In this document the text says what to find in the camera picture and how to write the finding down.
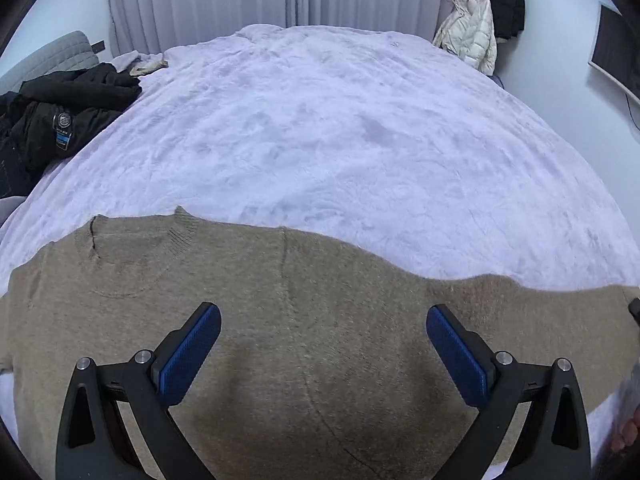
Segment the person's right hand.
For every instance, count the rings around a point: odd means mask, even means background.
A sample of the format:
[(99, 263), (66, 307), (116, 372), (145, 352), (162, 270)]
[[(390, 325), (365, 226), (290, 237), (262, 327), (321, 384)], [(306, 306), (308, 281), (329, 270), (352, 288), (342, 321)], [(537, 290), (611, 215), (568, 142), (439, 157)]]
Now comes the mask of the person's right hand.
[(634, 410), (631, 418), (628, 418), (618, 429), (614, 429), (611, 438), (610, 451), (617, 454), (634, 445), (639, 437), (640, 405)]

